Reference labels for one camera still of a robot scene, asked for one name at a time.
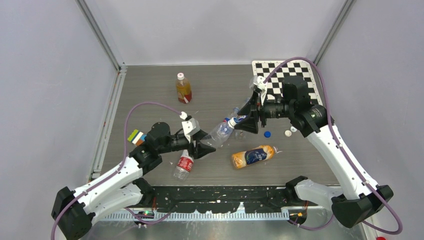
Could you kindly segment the red label water bottle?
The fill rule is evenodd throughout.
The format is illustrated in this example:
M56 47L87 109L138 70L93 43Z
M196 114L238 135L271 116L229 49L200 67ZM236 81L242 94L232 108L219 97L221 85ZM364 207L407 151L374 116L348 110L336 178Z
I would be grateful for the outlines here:
M180 181L185 181L189 176L194 164L194 159L189 155L188 150L183 150L173 171L173 177Z

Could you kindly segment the clear plastic bottle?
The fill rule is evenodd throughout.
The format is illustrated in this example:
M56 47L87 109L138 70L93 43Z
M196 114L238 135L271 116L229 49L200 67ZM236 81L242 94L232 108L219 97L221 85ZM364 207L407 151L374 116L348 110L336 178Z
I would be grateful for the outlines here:
M205 136L201 142L205 145L209 145L216 149L222 147L222 145L229 139L234 129L228 126L228 122L222 122L217 125L207 136Z

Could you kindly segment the yellow red label bottle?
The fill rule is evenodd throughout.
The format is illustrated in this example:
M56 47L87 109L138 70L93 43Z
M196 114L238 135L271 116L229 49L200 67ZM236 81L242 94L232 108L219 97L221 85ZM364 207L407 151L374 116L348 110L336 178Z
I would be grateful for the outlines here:
M178 80L177 78L175 86L178 100L183 104L188 104L192 100L192 89L190 81L186 77L184 80Z

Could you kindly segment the white QR bottle cap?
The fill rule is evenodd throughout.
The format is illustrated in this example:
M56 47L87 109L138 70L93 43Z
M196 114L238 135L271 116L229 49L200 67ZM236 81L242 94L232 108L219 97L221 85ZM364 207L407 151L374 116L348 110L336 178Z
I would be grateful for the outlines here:
M184 79L185 79L185 75L184 75L184 73L183 73L183 72L179 72L179 73L177 74L177 79L178 79L179 81L184 80Z

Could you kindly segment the crushed Pepsi bottle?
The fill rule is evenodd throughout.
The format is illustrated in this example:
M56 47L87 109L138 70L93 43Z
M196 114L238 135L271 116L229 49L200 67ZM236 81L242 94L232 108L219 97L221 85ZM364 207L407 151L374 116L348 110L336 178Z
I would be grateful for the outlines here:
M234 107L232 109L232 111L229 113L229 115L227 117L224 118L223 122L228 122L230 120L233 120L235 123L238 123L239 121L239 112L240 108L239 107Z

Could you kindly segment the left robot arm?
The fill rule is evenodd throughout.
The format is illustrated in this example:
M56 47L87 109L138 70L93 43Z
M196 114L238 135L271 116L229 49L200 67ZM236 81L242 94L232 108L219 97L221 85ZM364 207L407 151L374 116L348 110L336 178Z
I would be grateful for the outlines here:
M186 150L193 159L202 158L216 148L202 143L207 135L193 119L182 122L183 132L171 134L170 126L157 122L144 142L132 150L113 169L95 180L75 188L60 189L51 216L67 240L79 240L93 225L125 207L148 207L154 190L143 176L162 163L162 154Z

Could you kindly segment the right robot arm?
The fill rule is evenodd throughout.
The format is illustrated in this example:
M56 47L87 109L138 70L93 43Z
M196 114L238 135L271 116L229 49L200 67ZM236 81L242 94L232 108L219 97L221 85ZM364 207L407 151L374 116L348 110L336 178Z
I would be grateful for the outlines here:
M308 83L301 76L287 76L282 84L282 95L273 100L267 98L263 76L253 76L249 86L253 93L239 111L243 119L235 128L257 134L268 119L289 119L322 155L340 184L338 190L299 176L285 185L288 203L315 203L332 212L344 227L352 228L378 213L393 197L388 185L379 185L362 168L345 145L327 109L312 103Z

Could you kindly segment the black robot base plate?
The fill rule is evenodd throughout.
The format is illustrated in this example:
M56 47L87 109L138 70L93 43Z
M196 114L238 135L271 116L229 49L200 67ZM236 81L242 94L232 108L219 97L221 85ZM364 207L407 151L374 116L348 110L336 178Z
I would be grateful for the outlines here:
M136 208L155 208L160 213L277 213L284 207L303 207L280 186L154 186L152 199Z

